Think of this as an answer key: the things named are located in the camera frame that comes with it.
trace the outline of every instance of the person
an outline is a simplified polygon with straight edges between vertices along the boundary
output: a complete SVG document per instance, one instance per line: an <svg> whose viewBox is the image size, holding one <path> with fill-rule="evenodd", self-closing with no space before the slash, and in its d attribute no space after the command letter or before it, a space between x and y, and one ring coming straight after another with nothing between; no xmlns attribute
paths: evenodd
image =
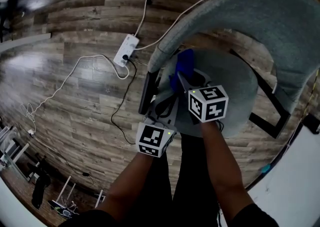
<svg viewBox="0 0 320 227"><path fill-rule="evenodd" d="M173 199L166 153L156 158L138 152L104 202L60 226L218 226L221 207L229 227L277 227L245 190L240 168L217 124L201 123L201 131L203 138L181 134L181 167Z"/></svg>

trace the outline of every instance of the white box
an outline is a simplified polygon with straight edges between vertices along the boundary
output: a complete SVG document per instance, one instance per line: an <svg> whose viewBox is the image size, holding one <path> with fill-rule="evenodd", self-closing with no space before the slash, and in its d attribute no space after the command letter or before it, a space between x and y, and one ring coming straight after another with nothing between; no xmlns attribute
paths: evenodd
<svg viewBox="0 0 320 227"><path fill-rule="evenodd" d="M138 152L160 158L175 134L174 130L140 122L135 138L136 149Z"/></svg>
<svg viewBox="0 0 320 227"><path fill-rule="evenodd" d="M222 85L209 86L188 92L188 109L201 122L226 117L229 97Z"/></svg>

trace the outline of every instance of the chair backrest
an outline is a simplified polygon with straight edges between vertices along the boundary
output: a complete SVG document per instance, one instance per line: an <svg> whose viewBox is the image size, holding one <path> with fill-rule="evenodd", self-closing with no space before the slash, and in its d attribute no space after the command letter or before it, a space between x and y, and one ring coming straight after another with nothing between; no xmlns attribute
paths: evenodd
<svg viewBox="0 0 320 227"><path fill-rule="evenodd" d="M158 71L188 37L208 29L232 29L263 43L276 68L275 96L292 113L320 66L320 4L317 0L209 0L158 44L148 71Z"/></svg>

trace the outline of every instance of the gray chair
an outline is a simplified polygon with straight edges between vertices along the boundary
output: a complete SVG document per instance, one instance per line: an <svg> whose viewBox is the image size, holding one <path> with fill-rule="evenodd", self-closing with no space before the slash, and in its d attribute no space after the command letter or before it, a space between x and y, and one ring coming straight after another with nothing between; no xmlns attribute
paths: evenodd
<svg viewBox="0 0 320 227"><path fill-rule="evenodd" d="M169 75L175 71L175 51L184 40L208 29L232 29L251 36L269 50L276 68L272 89L235 52L194 50L195 68L208 74L212 85L222 85L229 96L223 135L236 135L251 120L277 138L294 111L303 87L320 66L320 4L317 0L209 0L180 20L154 50L144 85L139 113L146 114L154 95L156 104L174 92ZM159 82L159 70L165 66ZM276 126L252 113L258 85L280 114ZM175 127L201 137L180 97Z"/></svg>

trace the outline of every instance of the blue object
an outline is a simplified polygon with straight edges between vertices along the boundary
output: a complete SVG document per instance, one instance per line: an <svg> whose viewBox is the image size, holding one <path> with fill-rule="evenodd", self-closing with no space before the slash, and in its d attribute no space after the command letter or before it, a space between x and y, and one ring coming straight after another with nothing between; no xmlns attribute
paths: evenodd
<svg viewBox="0 0 320 227"><path fill-rule="evenodd" d="M192 49L187 49L180 52L177 56L175 73L173 76L169 76L170 85L174 92L179 93L183 90L183 87L179 81L178 72L182 72L187 78L191 79L194 74L194 68L194 51Z"/></svg>
<svg viewBox="0 0 320 227"><path fill-rule="evenodd" d="M271 165L270 165L270 164L265 165L265 166L261 169L261 173L262 173L262 174L266 174L266 173L268 173L268 172L270 171L270 169L271 169Z"/></svg>

